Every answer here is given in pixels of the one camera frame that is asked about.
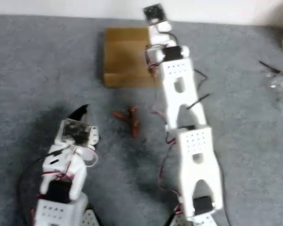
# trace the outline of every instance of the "cardboard box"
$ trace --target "cardboard box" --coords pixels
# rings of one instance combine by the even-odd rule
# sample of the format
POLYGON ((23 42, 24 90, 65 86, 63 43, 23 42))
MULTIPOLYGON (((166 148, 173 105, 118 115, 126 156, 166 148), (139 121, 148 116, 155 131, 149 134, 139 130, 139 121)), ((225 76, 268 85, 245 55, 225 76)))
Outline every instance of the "cardboard box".
POLYGON ((107 87, 153 87, 144 50, 149 44, 147 27, 106 29, 104 84, 107 87))

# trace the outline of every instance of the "black wire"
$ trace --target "black wire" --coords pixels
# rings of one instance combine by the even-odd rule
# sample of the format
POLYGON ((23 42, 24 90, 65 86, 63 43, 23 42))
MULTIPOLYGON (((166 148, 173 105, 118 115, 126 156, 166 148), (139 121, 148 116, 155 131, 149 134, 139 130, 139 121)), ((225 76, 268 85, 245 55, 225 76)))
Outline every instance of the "black wire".
POLYGON ((191 104, 190 106, 188 106, 186 109, 189 110, 192 107, 194 107, 196 104, 200 103, 202 100, 204 100, 205 98, 207 98, 210 94, 206 94, 203 97, 200 97, 197 101, 195 101, 193 104, 191 104))
POLYGON ((37 163, 41 162, 42 160, 46 159, 48 156, 51 156, 51 155, 59 155, 62 153, 62 151, 64 151, 65 149, 69 148, 69 146, 67 147, 64 147, 60 150, 57 150, 57 151, 54 151, 54 152, 51 152, 47 155, 45 155, 44 157, 42 158, 39 158, 37 161, 35 161, 33 164, 31 164, 29 167, 27 167, 23 173, 19 176, 18 180, 17 180, 17 184, 16 184, 16 196, 17 196, 17 203, 18 203, 18 208, 19 208, 19 213, 20 213, 20 217, 24 223, 24 225, 26 226, 29 226, 28 224, 28 221, 25 217, 25 214, 24 214, 24 208, 23 208, 23 203, 22 203, 22 200, 21 200, 21 182, 24 178, 24 176, 29 172, 29 169, 33 166, 35 166, 37 163))
POLYGON ((203 78, 204 78, 203 80, 201 80, 201 82, 197 86, 197 90, 199 90, 200 87, 202 86, 202 84, 208 79, 208 77, 204 73, 202 73, 201 71, 199 71, 197 69, 194 69, 194 71, 197 72, 198 74, 200 74, 201 76, 203 76, 203 78))
POLYGON ((269 68, 270 70, 272 70, 272 71, 273 71, 274 73, 276 73, 276 74, 281 73, 280 70, 275 69, 274 67, 267 65, 266 63, 262 62, 261 60, 259 60, 259 63, 262 64, 263 66, 269 68))
POLYGON ((174 41, 176 42, 176 45, 179 45, 178 38, 173 33, 171 33, 171 32, 160 32, 158 27, 157 27, 157 24, 155 25, 155 27, 156 27, 156 30, 157 30, 158 33, 170 35, 174 39, 174 41))

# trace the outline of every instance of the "bracket hole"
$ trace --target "bracket hole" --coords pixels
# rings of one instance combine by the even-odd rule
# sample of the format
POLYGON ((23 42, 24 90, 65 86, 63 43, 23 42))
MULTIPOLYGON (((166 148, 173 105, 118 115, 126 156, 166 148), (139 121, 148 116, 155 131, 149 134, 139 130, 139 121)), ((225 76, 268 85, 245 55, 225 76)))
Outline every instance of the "bracket hole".
POLYGON ((203 154, 198 153, 193 155, 193 161, 197 164, 203 163, 203 154))
POLYGON ((177 93, 184 92, 185 87, 184 87, 184 83, 183 83, 183 78, 182 77, 176 79, 176 81, 174 82, 174 88, 175 88, 177 93))

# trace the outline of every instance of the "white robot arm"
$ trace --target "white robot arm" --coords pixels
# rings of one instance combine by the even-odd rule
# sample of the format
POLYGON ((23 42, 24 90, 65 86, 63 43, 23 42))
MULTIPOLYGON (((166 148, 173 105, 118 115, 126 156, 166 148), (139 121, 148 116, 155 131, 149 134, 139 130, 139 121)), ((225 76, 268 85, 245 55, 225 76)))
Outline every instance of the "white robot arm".
POLYGON ((223 208, 222 178, 213 149, 212 129, 197 95, 190 52, 187 46, 179 46, 170 33, 171 25, 161 4, 144 8, 143 12, 149 23, 151 43, 146 50, 148 63, 156 66, 160 77, 166 130, 176 138, 181 157, 179 202, 184 218, 196 225, 214 226, 211 214, 223 208), (185 127, 177 124, 182 105, 191 115, 191 124, 185 127), (199 181, 205 182, 209 192, 196 197, 194 191, 199 181))
POLYGON ((87 176, 85 162, 97 162, 95 145, 99 141, 98 128, 81 121, 87 107, 82 106, 62 121, 49 150, 53 155, 43 163, 35 226, 99 226, 82 193, 87 176))

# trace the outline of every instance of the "grey carpet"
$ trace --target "grey carpet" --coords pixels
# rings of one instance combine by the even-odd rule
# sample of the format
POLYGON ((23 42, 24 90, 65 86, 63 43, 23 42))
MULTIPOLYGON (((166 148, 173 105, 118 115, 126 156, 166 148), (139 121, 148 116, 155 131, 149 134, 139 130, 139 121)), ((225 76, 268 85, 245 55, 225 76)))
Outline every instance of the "grey carpet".
MULTIPOLYGON (((149 113, 154 90, 102 85, 103 31, 145 25, 111 19, 0 16, 0 226, 21 225, 15 182, 45 155, 60 121, 89 103, 102 140, 100 161, 84 186, 105 226, 162 226, 176 198, 157 188, 166 153, 162 121, 149 113), (139 108, 141 135, 111 117, 111 110, 139 108)), ((201 94, 225 175, 233 226, 283 226, 283 114, 264 86, 263 60, 283 69, 283 30, 234 25, 174 23, 195 67, 209 76, 201 94)), ((174 149, 164 180, 176 187, 174 149)), ((35 205, 41 165, 24 182, 25 210, 35 205)), ((225 226, 223 214, 217 216, 225 226)))

